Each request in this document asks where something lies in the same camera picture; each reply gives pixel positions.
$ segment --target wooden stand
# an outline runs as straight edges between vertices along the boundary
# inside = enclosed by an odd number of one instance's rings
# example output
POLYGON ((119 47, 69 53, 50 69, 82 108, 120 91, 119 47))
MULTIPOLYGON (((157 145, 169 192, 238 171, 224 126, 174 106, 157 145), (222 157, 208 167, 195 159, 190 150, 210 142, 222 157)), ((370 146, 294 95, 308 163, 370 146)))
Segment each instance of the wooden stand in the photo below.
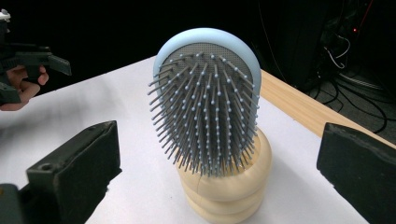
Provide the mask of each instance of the wooden stand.
POLYGON ((183 168, 177 170, 191 208, 210 223, 239 223, 252 216, 262 203, 267 176, 272 166, 272 150, 258 129, 255 151, 245 170, 232 175, 201 176, 183 168))

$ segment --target hairbrush head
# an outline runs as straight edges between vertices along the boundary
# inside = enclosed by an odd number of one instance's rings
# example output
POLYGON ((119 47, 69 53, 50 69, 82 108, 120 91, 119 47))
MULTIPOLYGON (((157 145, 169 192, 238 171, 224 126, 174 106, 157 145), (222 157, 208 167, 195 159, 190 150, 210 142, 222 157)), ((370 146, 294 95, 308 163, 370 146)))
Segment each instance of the hairbrush head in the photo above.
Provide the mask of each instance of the hairbrush head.
POLYGON ((184 31, 160 49, 153 77, 150 111, 168 159, 209 176, 248 164, 262 77, 247 44, 218 29, 184 31))

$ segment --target human hand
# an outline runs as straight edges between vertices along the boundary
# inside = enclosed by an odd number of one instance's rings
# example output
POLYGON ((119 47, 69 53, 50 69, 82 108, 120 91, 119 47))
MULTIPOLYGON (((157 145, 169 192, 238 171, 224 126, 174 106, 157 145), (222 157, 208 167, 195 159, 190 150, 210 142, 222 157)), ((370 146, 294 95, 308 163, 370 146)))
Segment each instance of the human hand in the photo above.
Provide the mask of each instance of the human hand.
POLYGON ((39 66, 39 72, 40 76, 37 79, 39 85, 37 85, 33 82, 23 80, 24 78, 27 78, 27 71, 24 66, 18 65, 17 67, 8 70, 7 76, 9 83, 11 83, 11 86, 14 87, 20 94, 21 102, 18 104, 0 105, 0 110, 16 111, 26 106, 27 103, 29 103, 29 100, 40 91, 40 85, 45 85, 50 78, 47 74, 46 68, 43 65, 39 66))

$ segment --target white table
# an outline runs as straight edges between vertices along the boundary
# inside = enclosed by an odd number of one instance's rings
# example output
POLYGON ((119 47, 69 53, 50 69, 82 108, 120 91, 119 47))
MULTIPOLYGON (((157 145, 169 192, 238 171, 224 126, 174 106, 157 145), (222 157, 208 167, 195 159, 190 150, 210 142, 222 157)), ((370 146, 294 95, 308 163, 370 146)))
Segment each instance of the white table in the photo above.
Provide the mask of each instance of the white table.
MULTIPOLYGON (((151 121, 154 60, 39 95, 20 111, 0 112, 0 183, 22 188, 31 165, 85 128, 116 120, 122 173, 87 223, 206 223, 188 205, 151 121)), ((244 223, 367 223, 317 170, 321 139, 264 98, 259 103, 258 127, 272 146, 273 167, 261 207, 244 223)))

